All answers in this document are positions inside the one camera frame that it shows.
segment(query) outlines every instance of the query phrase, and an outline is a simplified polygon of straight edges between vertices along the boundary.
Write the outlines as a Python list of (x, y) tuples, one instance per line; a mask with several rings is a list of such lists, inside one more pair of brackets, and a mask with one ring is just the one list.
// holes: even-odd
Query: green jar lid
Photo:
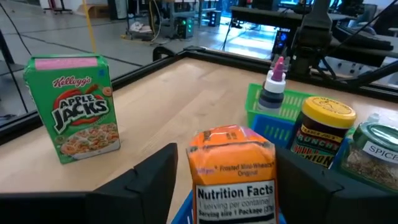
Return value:
[(379, 123), (363, 122), (353, 135), (354, 144), (362, 149), (368, 141), (398, 152), (398, 128)]

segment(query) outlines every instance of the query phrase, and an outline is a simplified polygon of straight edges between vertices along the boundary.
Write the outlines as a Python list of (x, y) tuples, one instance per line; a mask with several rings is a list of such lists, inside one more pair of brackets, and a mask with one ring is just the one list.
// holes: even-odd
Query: floor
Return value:
[[(44, 14), (41, 8), (37, 6), (19, 2), (1, 1), (1, 4), (11, 16), (22, 36), (22, 40), (32, 54), (78, 54), (92, 51), (86, 20), (83, 16)], [(120, 38), (126, 28), (124, 21), (111, 22), (109, 19), (92, 19), (91, 23), (97, 52), (108, 59), (111, 78), (151, 63), (152, 49), (156, 45)], [(260, 32), (249, 29), (231, 29), (225, 51), (269, 58), (275, 36), (275, 31), (270, 28), (268, 27), (268, 30), (263, 28)], [(0, 29), (15, 63), (25, 65), (30, 55), (20, 41), (15, 28), (3, 12), (0, 12)], [(194, 30), (195, 36), (188, 41), (169, 41), (158, 38), (156, 42), (167, 42), (164, 46), (176, 52), (190, 45), (221, 49), (227, 30), (228, 26), (226, 25), (219, 27), (202, 26), (200, 29), (196, 27)], [(22, 80), (22, 71), (16, 72), (15, 77), (27, 109), (29, 111), (35, 110)], [(24, 114), (25, 109), (10, 74), (0, 77), (0, 89), (0, 116)]]
[(31, 4), (31, 5), (36, 5), (36, 6), (40, 5), (39, 0), (8, 0), (8, 1), (17, 1), (17, 2), (24, 3), (24, 4)]

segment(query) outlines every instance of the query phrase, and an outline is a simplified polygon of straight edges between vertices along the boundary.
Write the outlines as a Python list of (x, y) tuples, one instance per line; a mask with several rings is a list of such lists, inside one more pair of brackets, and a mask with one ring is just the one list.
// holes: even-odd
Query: kellogg's logo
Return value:
[(52, 86), (55, 88), (61, 88), (63, 86), (74, 85), (75, 87), (83, 87), (86, 84), (91, 83), (91, 78), (75, 78), (73, 75), (69, 77), (60, 77), (52, 82)]

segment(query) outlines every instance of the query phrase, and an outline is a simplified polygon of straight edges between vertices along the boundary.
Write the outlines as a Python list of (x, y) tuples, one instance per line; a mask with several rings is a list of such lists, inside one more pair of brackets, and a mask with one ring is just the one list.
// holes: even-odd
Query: nutrition facts label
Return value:
[(273, 180), (196, 185), (197, 224), (276, 224)]

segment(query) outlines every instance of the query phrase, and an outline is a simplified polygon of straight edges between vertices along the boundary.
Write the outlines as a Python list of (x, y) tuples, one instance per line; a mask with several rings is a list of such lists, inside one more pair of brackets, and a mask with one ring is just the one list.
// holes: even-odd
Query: pink bottle cap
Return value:
[(281, 82), (283, 80), (283, 74), (284, 74), (284, 58), (282, 58), (282, 61), (280, 62), (278, 59), (278, 63), (276, 64), (274, 68), (274, 73), (272, 74), (271, 80), (275, 82)]

